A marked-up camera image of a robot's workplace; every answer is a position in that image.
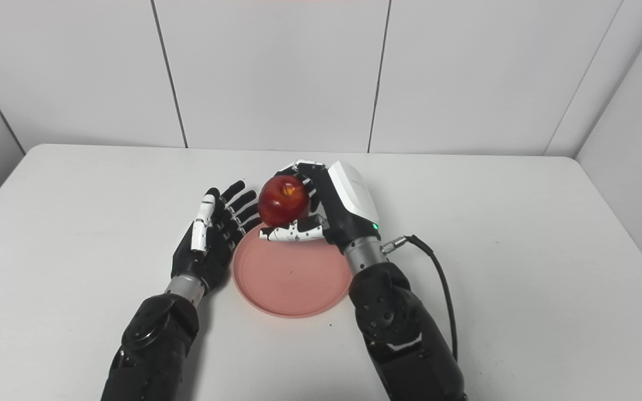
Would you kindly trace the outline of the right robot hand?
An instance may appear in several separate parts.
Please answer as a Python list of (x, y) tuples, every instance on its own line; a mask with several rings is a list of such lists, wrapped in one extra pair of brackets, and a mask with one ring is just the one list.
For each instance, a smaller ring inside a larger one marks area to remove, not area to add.
[(268, 225), (258, 234), (260, 239), (293, 243), (324, 238), (344, 255), (359, 250), (384, 261), (377, 208), (357, 168), (341, 160), (326, 167), (300, 159), (276, 174), (291, 175), (311, 187), (311, 214)]

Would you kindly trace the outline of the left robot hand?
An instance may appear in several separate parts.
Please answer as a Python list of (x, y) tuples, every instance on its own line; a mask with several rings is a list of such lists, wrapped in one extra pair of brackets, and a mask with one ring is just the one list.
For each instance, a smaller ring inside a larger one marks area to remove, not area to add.
[(247, 189), (244, 180), (222, 192), (209, 188), (173, 254), (171, 277), (190, 277), (205, 292), (217, 289), (235, 249), (260, 223), (257, 193)]

